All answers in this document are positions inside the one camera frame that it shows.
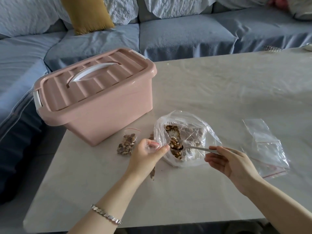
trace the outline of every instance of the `white table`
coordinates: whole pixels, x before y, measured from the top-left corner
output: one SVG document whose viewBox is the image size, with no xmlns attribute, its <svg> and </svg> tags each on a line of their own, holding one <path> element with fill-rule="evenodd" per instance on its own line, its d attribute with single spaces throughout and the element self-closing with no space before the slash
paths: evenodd
<svg viewBox="0 0 312 234">
<path fill-rule="evenodd" d="M 278 137 L 292 171 L 270 182 L 312 211 L 312 53 L 302 49 L 157 62 L 154 109 L 131 127 L 149 137 L 173 110 L 204 119 L 224 145 L 239 148 L 241 120 L 262 118 Z M 90 147 L 70 131 L 24 220 L 28 232 L 69 230 L 122 176 L 129 158 L 116 154 L 122 132 Z M 262 218 L 260 211 L 209 165 L 156 166 L 133 197 L 122 227 Z"/>
</svg>

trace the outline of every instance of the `pink plastic storage box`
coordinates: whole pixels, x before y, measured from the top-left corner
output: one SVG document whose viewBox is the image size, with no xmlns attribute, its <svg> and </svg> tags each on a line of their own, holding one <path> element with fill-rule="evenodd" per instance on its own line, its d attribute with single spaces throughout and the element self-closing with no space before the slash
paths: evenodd
<svg viewBox="0 0 312 234">
<path fill-rule="evenodd" d="M 37 112 L 95 146 L 152 110 L 156 73 L 151 60 L 131 49 L 97 55 L 38 79 Z"/>
</svg>

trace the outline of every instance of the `silver bracelet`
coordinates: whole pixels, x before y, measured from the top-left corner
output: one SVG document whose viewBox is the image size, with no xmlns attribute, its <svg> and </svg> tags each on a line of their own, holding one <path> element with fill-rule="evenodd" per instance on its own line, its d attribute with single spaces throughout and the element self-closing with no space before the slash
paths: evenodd
<svg viewBox="0 0 312 234">
<path fill-rule="evenodd" d="M 96 207 L 94 204 L 91 205 L 91 209 L 94 210 L 95 212 L 97 212 L 98 214 L 102 215 L 103 217 L 110 219 L 111 221 L 115 222 L 116 224 L 122 224 L 122 220 L 116 219 L 113 216 L 108 215 L 102 209 Z"/>
</svg>

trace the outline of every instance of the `storage box lid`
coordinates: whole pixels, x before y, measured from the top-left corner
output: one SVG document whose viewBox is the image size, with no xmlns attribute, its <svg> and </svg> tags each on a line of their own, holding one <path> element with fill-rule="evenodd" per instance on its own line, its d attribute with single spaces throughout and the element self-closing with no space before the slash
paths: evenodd
<svg viewBox="0 0 312 234">
<path fill-rule="evenodd" d="M 71 111 L 90 100 L 156 73 L 155 64 L 143 55 L 116 49 L 38 79 L 34 85 L 36 108 L 47 124 L 65 124 L 75 117 Z"/>
</svg>

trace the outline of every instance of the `spoon handle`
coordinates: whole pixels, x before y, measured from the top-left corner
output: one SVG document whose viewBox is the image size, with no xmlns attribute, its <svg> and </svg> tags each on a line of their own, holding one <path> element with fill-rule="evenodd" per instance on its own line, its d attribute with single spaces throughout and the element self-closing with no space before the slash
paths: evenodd
<svg viewBox="0 0 312 234">
<path fill-rule="evenodd" d="M 194 147 L 194 146 L 188 146 L 187 148 L 203 150 L 203 151 L 206 151 L 206 152 L 210 152 L 210 153 L 214 153 L 214 154 L 219 154 L 219 155 L 221 155 L 221 154 L 218 153 L 216 150 L 212 150 L 212 149 L 205 149 L 205 148 Z"/>
</svg>

